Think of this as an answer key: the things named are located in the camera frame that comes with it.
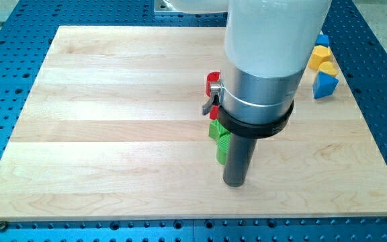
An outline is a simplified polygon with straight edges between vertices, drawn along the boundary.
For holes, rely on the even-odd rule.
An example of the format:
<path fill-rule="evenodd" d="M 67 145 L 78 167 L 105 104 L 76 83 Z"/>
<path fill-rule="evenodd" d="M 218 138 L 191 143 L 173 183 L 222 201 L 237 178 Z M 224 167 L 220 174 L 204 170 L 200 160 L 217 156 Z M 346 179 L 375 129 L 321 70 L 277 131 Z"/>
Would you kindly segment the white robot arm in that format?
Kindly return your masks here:
<path fill-rule="evenodd" d="M 227 12 L 224 49 L 238 69 L 257 77 L 303 70 L 331 0 L 169 0 L 190 13 Z"/>

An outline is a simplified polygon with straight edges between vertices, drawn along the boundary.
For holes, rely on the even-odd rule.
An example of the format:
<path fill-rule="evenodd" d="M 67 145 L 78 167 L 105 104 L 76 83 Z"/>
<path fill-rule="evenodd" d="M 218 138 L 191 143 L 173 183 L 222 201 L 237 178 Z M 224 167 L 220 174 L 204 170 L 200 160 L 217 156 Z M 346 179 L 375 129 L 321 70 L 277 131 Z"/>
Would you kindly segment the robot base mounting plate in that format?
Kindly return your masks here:
<path fill-rule="evenodd" d="M 155 0 L 155 12 L 222 13 L 228 11 L 228 3 L 229 0 Z"/>

